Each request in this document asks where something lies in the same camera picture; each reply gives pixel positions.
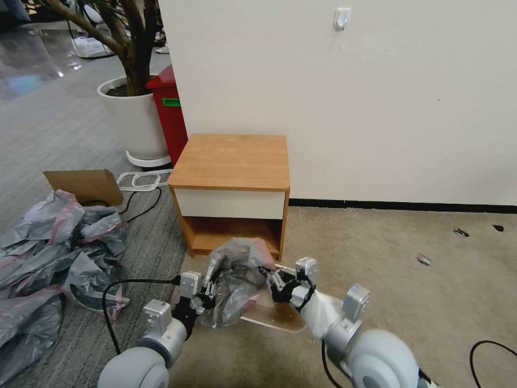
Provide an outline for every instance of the cardboard box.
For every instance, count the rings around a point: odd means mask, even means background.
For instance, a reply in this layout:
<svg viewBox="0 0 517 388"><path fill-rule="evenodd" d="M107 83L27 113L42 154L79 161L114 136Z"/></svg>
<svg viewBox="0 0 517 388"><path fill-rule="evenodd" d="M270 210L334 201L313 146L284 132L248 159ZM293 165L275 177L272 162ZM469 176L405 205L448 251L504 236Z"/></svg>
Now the cardboard box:
<svg viewBox="0 0 517 388"><path fill-rule="evenodd" d="M75 194L81 205L107 203L114 206L124 199L109 170L44 171L43 175L54 190Z"/></svg>

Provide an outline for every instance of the floor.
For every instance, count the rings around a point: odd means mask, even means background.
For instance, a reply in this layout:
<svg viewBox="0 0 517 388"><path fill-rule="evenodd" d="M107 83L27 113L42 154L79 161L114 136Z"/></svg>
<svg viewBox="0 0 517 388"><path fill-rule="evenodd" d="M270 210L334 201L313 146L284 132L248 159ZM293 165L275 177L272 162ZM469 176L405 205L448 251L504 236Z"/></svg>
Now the floor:
<svg viewBox="0 0 517 388"><path fill-rule="evenodd" d="M31 41L33 35L27 35ZM28 66L43 77L53 68L49 63L60 63L67 71L64 77L46 79L26 93L0 92L0 231L46 196L50 188L44 170L108 168L117 176L134 169L95 91L101 82L122 74L122 67L112 57L73 70L63 59L66 52L62 46L48 63L41 61L41 68ZM4 52L0 57L6 61ZM13 65L9 76L0 75L2 85L25 74L17 70L15 58L8 60ZM159 72L169 63L168 56L156 55L151 69ZM132 202L133 211L150 201L142 194ZM183 262L185 245L166 192L155 210L131 227L131 245L121 260L132 276L171 276ZM492 224L505 230L498 232ZM455 235L455 227L470 236ZM443 386L472 387L468 353L474 342L488 338L517 348L516 233L516 215L290 207L284 264L303 256L317 258L318 289L336 297L355 282L369 288L366 328L400 336L421 368ZM431 265L419 263L418 253L430 258ZM183 269L203 272L205 266L206 259L187 257ZM170 290L153 287L129 289L132 304L115 324L122 348L135 346L142 334L143 303L168 298ZM101 317L67 306L60 333L40 361L6 386L95 387L98 373L115 354ZM497 348L480 348L476 368L485 388L515 386L517 360ZM343 386L350 386L332 371ZM239 322L218 331L197 326L171 372L170 386L331 384L319 344L307 330L285 334Z"/></svg>
<svg viewBox="0 0 517 388"><path fill-rule="evenodd" d="M11 75L17 71L18 74L31 71L43 77L52 69L50 64L62 64L60 69L66 72L64 77L46 79L31 91L10 95L0 104L0 185L3 188L0 191L0 233L48 195L51 188L42 171L107 168L118 176L125 171L137 170L128 162L96 93L100 83L123 75L118 59L85 61L78 70L68 68L66 61L77 59L66 56L69 52L65 45L66 35L56 34L50 32L41 37L42 40L56 36L64 38L54 41L55 50L48 49L51 59L41 61L40 66L34 58L28 66L24 61L17 61L16 56L6 58L4 52L0 53L2 61L13 63L9 68ZM27 49L31 47L34 36L26 33L25 37ZM157 54L153 56L151 69L160 72L169 64L169 56ZM1 85L8 81L4 75L0 75ZM155 198L156 193L136 194L129 213L123 218L147 209ZM129 246L119 256L129 276L171 278L178 273L186 246L167 191L164 191L157 207L136 219L129 229ZM128 287L130 307L114 325L122 348L134 346L141 337L141 307L148 299L166 300L170 294L170 286ZM95 387L100 371L113 356L113 346L102 316L67 303L59 340L39 361L4 386Z"/></svg>
<svg viewBox="0 0 517 388"><path fill-rule="evenodd" d="M470 236L457 236L456 227ZM516 235L514 214L290 207L282 264L316 258L318 289L338 298L356 282L367 287L366 329L403 339L443 387L473 387L469 350L476 341L517 349ZM418 262L418 253L431 265ZM203 271L205 263L187 257L182 270ZM516 386L516 357L482 345L475 361L484 388ZM307 329L286 334L239 322L217 331L197 325L172 370L170 387L176 386L332 385Z"/></svg>
<svg viewBox="0 0 517 388"><path fill-rule="evenodd" d="M38 23L0 33L0 105L88 62L75 55L66 28L62 22Z"/></svg>

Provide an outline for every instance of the red trash bin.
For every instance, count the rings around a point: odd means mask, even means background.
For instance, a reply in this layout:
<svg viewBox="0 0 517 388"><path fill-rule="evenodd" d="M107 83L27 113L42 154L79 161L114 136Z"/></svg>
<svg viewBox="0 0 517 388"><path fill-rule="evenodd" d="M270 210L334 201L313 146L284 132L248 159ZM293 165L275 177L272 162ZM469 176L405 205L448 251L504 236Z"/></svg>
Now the red trash bin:
<svg viewBox="0 0 517 388"><path fill-rule="evenodd" d="M155 98L165 142L171 155L172 167L174 167L188 137L172 65L150 80L145 86L152 90Z"/></svg>

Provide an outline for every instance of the wooden nightstand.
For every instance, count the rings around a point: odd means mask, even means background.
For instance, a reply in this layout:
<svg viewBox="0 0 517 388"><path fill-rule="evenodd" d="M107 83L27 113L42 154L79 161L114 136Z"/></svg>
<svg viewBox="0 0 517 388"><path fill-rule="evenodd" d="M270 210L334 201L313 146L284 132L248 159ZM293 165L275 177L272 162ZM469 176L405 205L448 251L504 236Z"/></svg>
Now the wooden nightstand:
<svg viewBox="0 0 517 388"><path fill-rule="evenodd" d="M282 258L289 162L285 136L190 136L168 180L191 256L260 237Z"/></svg>

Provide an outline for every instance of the white drawer front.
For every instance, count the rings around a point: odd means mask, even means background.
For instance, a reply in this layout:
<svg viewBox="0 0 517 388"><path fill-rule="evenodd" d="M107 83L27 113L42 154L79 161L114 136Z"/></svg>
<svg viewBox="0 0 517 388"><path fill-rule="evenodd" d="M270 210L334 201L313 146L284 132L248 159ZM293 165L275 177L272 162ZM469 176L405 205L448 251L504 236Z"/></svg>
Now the white drawer front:
<svg viewBox="0 0 517 388"><path fill-rule="evenodd" d="M174 189L184 216L282 219L285 192Z"/></svg>

